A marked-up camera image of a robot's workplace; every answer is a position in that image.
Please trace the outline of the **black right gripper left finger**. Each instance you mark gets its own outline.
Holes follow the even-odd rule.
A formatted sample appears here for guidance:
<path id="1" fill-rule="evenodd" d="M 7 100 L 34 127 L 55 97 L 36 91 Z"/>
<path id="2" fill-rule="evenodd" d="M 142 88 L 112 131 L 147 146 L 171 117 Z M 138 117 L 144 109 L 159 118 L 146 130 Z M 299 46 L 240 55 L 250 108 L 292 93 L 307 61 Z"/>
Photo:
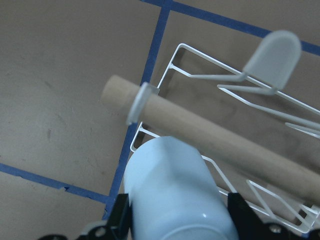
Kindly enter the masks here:
<path id="1" fill-rule="evenodd" d="M 106 225 L 109 229 L 129 229 L 130 201 L 127 193 L 117 195 Z"/>

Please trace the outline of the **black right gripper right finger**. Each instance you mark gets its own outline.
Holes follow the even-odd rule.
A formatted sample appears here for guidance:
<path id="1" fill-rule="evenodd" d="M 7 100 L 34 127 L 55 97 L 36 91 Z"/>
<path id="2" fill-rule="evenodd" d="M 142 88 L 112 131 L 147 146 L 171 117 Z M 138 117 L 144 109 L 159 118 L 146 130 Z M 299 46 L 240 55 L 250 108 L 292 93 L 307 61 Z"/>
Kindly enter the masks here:
<path id="1" fill-rule="evenodd" d="M 235 225 L 259 225 L 260 219 L 238 192 L 227 196 L 227 209 Z"/>

